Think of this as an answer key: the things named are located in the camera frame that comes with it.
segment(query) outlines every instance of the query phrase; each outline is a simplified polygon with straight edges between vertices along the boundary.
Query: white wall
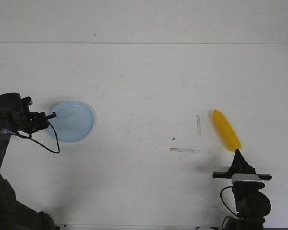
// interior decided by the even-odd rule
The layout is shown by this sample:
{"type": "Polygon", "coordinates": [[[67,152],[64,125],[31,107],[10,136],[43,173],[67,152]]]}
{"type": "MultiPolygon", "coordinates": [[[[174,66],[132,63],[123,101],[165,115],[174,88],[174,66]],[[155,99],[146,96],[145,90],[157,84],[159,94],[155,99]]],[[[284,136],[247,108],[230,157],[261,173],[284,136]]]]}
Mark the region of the white wall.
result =
{"type": "MultiPolygon", "coordinates": [[[[31,96],[34,111],[84,101],[97,115],[93,133],[62,143],[59,155],[13,139],[2,175],[19,201],[60,224],[220,226],[228,212],[219,191],[230,181],[211,174],[233,154],[212,125],[217,108],[249,164],[273,176],[263,189],[272,203],[265,226],[288,228],[288,45],[275,44],[288,43],[287,26],[288,1],[0,1],[0,94],[31,96]],[[157,16],[164,6],[170,13],[157,16]],[[199,9],[214,6],[220,18],[207,31],[211,19],[199,9]],[[192,27],[197,18],[202,26],[192,27]],[[275,30],[267,26],[276,21],[275,30]]],[[[55,148],[46,132],[36,139],[55,148]]],[[[226,198],[234,208],[230,192],[226,198]]]]}
{"type": "Polygon", "coordinates": [[[288,0],[0,0],[0,42],[288,44],[288,0]]]}

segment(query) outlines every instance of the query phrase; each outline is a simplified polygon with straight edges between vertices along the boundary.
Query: table surface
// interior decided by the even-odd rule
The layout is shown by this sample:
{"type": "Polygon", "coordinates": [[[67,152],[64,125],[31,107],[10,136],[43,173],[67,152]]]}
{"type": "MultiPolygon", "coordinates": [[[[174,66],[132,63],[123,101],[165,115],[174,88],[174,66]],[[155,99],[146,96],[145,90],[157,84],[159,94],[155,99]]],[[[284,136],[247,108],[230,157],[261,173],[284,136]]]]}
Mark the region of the table surface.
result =
{"type": "MultiPolygon", "coordinates": [[[[248,163],[273,176],[265,227],[288,228],[288,45],[0,44],[6,92],[31,96],[31,111],[83,101],[96,114],[58,155],[16,138],[7,150],[1,173],[18,200],[56,223],[219,226],[231,181],[211,175],[233,153],[211,121],[218,109],[248,163]]],[[[56,147],[46,131],[33,137],[56,147]]]]}

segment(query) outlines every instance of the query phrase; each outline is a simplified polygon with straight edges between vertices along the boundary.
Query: light blue dish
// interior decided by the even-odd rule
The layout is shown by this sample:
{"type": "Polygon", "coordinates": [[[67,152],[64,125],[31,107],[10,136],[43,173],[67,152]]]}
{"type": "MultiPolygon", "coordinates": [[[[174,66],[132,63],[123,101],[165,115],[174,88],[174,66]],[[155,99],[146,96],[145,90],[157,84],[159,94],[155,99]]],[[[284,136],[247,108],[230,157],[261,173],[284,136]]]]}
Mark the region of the light blue dish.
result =
{"type": "MultiPolygon", "coordinates": [[[[94,127],[95,116],[91,107],[83,102],[62,102],[51,109],[57,117],[50,120],[59,141],[78,141],[88,135],[94,127]]],[[[48,133],[55,138],[52,128],[48,133]]]]}

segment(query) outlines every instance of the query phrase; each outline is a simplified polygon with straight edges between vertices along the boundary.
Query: black wire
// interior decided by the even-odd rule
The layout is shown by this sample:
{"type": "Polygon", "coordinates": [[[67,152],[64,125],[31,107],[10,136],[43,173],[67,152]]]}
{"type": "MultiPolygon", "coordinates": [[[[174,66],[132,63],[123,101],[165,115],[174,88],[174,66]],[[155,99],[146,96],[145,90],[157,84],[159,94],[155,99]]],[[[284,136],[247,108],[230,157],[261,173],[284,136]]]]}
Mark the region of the black wire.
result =
{"type": "Polygon", "coordinates": [[[53,152],[53,153],[59,153],[60,152],[60,145],[59,145],[59,139],[58,139],[58,135],[57,135],[57,132],[56,130],[54,129],[54,127],[52,126],[52,124],[48,121],[49,125],[51,126],[51,128],[53,129],[53,132],[54,132],[54,135],[56,136],[56,141],[57,141],[57,146],[58,146],[58,151],[53,151],[49,148],[47,148],[45,145],[43,145],[42,143],[38,142],[37,140],[34,140],[33,138],[28,138],[30,139],[31,141],[34,141],[36,144],[39,144],[40,146],[42,146],[43,148],[47,149],[48,151],[50,152],[53,152]]]}
{"type": "Polygon", "coordinates": [[[235,215],[236,217],[238,217],[238,215],[237,215],[236,213],[234,213],[234,212],[225,204],[225,202],[224,202],[224,200],[223,200],[223,197],[222,197],[223,191],[224,191],[225,189],[232,188],[232,187],[233,187],[233,186],[228,186],[228,187],[223,188],[223,189],[221,190],[221,192],[220,192],[220,197],[221,197],[221,200],[222,200],[223,204],[225,205],[225,207],[226,207],[233,215],[235,215]]]}
{"type": "Polygon", "coordinates": [[[17,131],[17,129],[15,129],[14,125],[12,124],[12,122],[9,121],[9,123],[10,123],[10,125],[11,125],[11,127],[12,127],[12,129],[13,129],[13,132],[14,132],[14,134],[9,134],[9,135],[16,135],[16,136],[18,136],[18,137],[20,137],[20,138],[22,138],[22,139],[29,139],[29,140],[35,142],[36,144],[39,144],[41,147],[47,149],[47,150],[50,151],[50,152],[53,152],[53,153],[59,153],[59,152],[60,152],[60,145],[59,145],[59,139],[58,139],[57,132],[56,132],[55,128],[52,126],[52,124],[51,124],[49,121],[48,121],[48,123],[49,123],[49,125],[51,126],[51,128],[53,129],[54,135],[56,136],[58,151],[53,151],[53,150],[49,149],[48,147],[46,147],[45,145],[43,145],[42,143],[38,142],[37,140],[34,140],[34,139],[32,138],[32,134],[31,134],[31,133],[29,134],[29,136],[21,135],[21,134],[17,131]]]}
{"type": "Polygon", "coordinates": [[[221,228],[221,230],[223,230],[225,220],[228,219],[228,218],[232,218],[232,219],[234,219],[233,217],[230,217],[230,216],[225,217],[224,220],[223,220],[223,223],[222,223],[222,228],[221,228]]]}

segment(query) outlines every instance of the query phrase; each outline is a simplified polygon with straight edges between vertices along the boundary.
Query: scuff mark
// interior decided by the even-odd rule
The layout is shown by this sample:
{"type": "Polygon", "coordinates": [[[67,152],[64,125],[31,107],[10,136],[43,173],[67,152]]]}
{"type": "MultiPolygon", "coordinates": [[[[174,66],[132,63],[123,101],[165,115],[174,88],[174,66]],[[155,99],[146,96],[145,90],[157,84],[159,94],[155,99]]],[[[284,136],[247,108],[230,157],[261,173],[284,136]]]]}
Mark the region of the scuff mark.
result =
{"type": "Polygon", "coordinates": [[[200,153],[199,150],[193,150],[193,149],[178,149],[178,148],[170,148],[170,151],[174,152],[191,152],[191,153],[200,153]]]}
{"type": "Polygon", "coordinates": [[[202,128],[201,128],[201,121],[200,121],[200,116],[196,115],[196,123],[197,123],[197,133],[198,135],[202,134],[202,128]]]}

